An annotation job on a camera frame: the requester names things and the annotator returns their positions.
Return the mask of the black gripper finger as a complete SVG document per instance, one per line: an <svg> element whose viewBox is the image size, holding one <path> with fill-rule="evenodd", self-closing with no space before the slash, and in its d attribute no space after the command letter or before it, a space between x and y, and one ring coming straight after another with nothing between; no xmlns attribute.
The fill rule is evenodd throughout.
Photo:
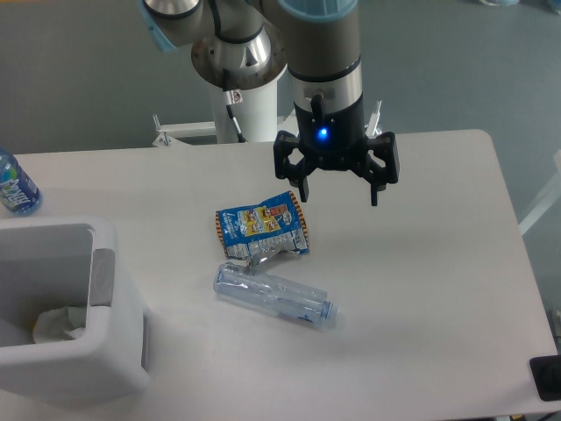
<svg viewBox="0 0 561 421"><path fill-rule="evenodd" d="M308 176L323 169L324 156L318 134L318 130L305 130L297 137L291 132L278 131L273 143L275 176L297 188L304 203L309 200Z"/></svg>
<svg viewBox="0 0 561 421"><path fill-rule="evenodd" d="M375 138L365 136L352 151L352 172L370 185L371 205L377 206L379 193L399 180L399 154L393 132Z"/></svg>

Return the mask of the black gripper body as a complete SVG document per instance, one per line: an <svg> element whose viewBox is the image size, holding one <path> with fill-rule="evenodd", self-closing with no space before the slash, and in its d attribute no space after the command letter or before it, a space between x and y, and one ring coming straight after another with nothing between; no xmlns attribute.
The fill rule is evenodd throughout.
<svg viewBox="0 0 561 421"><path fill-rule="evenodd" d="M340 111L316 118L312 111L295 106L299 129L298 149L306 167L322 170L349 170L358 161L365 138L363 96Z"/></svg>

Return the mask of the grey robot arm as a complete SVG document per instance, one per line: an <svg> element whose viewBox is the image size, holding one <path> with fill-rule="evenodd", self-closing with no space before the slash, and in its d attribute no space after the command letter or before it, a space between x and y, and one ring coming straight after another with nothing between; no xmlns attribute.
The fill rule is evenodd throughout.
<svg viewBox="0 0 561 421"><path fill-rule="evenodd" d="M288 72L297 133L274 129L274 170L307 198L314 171L350 171L377 196L399 179L395 136L365 121L354 1L142 1L155 44L191 46L203 80L245 94Z"/></svg>

